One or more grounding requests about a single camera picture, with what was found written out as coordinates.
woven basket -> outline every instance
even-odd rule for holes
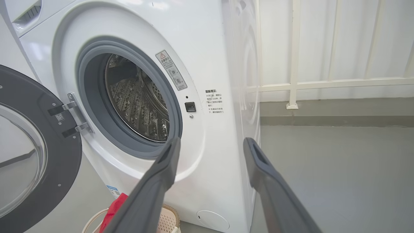
[[[173,207],[162,205],[156,233],[181,233],[180,217]]]
[[[83,233],[87,231],[89,225],[97,218],[99,215],[106,213],[108,209],[102,210],[95,214],[89,222],[86,224],[85,228],[83,229]],[[99,233],[99,229],[101,227],[102,222],[95,228],[92,233]],[[161,213],[159,216],[158,221],[158,228],[156,233],[181,233],[180,230],[180,217],[178,216],[177,211],[166,204],[162,205]]]

floor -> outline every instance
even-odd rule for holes
[[[414,128],[262,126],[262,149],[323,232],[414,229]],[[83,158],[74,187],[37,232],[81,232],[113,197]],[[183,233],[216,233],[181,222]],[[252,233],[267,233],[259,195]]]

metal hinge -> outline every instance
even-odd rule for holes
[[[90,127],[90,124],[88,122],[88,120],[86,119],[85,115],[83,114],[82,110],[79,108],[78,102],[76,100],[75,94],[74,93],[68,93],[67,97],[69,98],[69,100],[71,101],[68,104],[63,104],[57,107],[54,107],[52,109],[49,109],[49,114],[51,116],[60,114],[66,110],[72,109],[73,111],[69,111],[73,118],[75,119],[76,122],[79,122],[78,126],[69,129],[65,132],[63,132],[62,134],[65,137],[68,137],[76,132],[80,132],[83,129],[86,129],[88,132],[93,133],[94,131],[92,130],[92,128]]]

basket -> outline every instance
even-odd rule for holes
[[[107,211],[108,208],[101,210],[98,213],[96,213],[91,219],[89,219],[88,223],[83,228],[82,233],[86,233],[92,222],[95,219],[97,219],[101,214],[106,213]],[[99,233],[101,224],[102,222],[99,223],[99,225],[95,228],[95,230],[92,233]],[[180,217],[178,216],[177,211],[173,207],[166,204],[162,205],[156,233],[181,233]]]

white railing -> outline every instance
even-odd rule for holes
[[[368,59],[366,62],[365,75],[363,78],[355,79],[344,79],[336,80],[333,78],[335,70],[333,59],[335,58],[336,44],[338,39],[338,31],[340,26],[340,14],[342,0],[337,0],[335,10],[335,24],[334,32],[332,37],[332,48],[329,63],[329,73],[327,80],[315,81],[315,82],[298,82],[298,57],[299,57],[299,33],[300,33],[300,16],[301,16],[301,1],[293,0],[293,21],[292,21],[292,48],[291,48],[291,72],[290,72],[290,83],[281,84],[270,84],[261,85],[259,92],[271,92],[271,91],[282,91],[289,90],[289,103],[287,109],[298,109],[296,103],[296,96],[298,90],[303,89],[317,89],[317,88],[332,88],[332,87],[364,87],[364,86],[385,86],[385,85],[414,85],[414,78],[409,77],[409,73],[414,67],[414,42],[411,46],[411,52],[405,66],[403,77],[384,77],[384,78],[369,78],[371,67],[373,64],[373,57],[375,56],[378,46],[377,41],[379,33],[381,31],[381,25],[383,22],[383,11],[384,11],[384,0],[378,1],[377,12],[375,16],[374,30],[372,34],[371,44],[369,48]]]

